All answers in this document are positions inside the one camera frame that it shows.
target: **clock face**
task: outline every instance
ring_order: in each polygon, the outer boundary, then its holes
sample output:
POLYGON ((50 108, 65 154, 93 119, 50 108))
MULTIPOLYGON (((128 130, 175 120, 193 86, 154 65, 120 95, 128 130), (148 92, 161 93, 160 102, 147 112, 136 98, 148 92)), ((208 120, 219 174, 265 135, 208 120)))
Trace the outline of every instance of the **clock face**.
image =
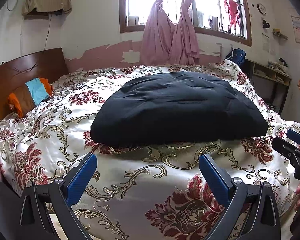
POLYGON ((262 14, 267 13, 267 10, 266 10, 265 6, 262 3, 258 3, 257 7, 258 7, 258 10, 259 10, 260 13, 262 13, 262 14))

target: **window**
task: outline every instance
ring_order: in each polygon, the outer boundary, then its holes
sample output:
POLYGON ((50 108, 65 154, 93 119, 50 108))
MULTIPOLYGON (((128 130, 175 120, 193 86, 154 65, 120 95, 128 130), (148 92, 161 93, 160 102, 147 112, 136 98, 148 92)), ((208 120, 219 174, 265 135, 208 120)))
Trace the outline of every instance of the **window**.
MULTIPOLYGON (((119 0, 120 32, 143 31, 155 0, 119 0)), ((194 0, 189 8, 194 29, 203 33, 251 46, 251 25, 247 0, 238 5, 239 22, 230 28, 225 0, 194 0)), ((182 0, 163 0, 162 7, 173 23, 180 18, 182 0)))

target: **black folded garment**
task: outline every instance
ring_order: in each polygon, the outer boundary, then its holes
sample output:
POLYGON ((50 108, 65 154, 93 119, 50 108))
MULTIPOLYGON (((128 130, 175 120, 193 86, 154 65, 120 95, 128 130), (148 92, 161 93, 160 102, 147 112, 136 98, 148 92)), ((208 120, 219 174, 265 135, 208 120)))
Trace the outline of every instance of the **black folded garment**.
POLYGON ((229 82, 198 72, 143 76, 125 83, 91 125, 95 143, 132 147, 266 135, 256 105, 229 82))

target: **wooden desk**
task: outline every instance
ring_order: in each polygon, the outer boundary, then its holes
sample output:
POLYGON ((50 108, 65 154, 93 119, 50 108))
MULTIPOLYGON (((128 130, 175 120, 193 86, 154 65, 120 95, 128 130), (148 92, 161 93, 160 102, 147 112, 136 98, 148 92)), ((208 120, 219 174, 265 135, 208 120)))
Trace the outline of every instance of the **wooden desk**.
POLYGON ((241 70, 247 75, 249 79, 252 79, 253 76, 257 76, 259 78, 263 78, 274 82, 271 98, 270 99, 264 98, 264 101, 266 103, 270 103, 271 105, 274 103, 274 99, 277 94, 278 85, 284 86, 285 92, 278 112, 278 114, 281 115, 284 104, 287 99, 291 78, 288 75, 283 74, 279 70, 275 70, 269 66, 261 65, 249 59, 245 59, 245 62, 241 66, 241 70))

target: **bedspread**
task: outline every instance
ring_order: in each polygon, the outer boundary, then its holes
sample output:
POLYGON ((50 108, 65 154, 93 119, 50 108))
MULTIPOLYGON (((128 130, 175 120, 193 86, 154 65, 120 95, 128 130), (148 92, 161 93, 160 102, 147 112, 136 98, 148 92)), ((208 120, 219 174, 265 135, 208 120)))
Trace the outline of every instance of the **bedspread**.
MULTIPOLYGON (((286 122, 267 108, 245 74, 231 61, 206 67, 134 66, 78 71, 61 77, 53 87, 53 96, 25 118, 0 122, 1 169, 21 195, 28 181, 37 185, 50 183, 78 165, 86 153, 94 152, 97 170, 79 203, 72 206, 91 235, 120 240, 202 239, 224 209, 200 173, 198 160, 204 153, 209 153, 230 176, 240 177, 247 184, 270 182, 280 216, 296 198, 299 182, 293 177, 294 169, 272 149, 271 142, 276 136, 291 142, 286 132, 293 129, 300 133, 300 124, 286 122), (227 80, 259 108, 269 124, 267 135, 124 149, 91 140, 90 126, 95 115, 125 82, 173 71, 198 71, 227 80)), ((242 211, 232 239, 237 237, 246 215, 246 210, 242 211)))

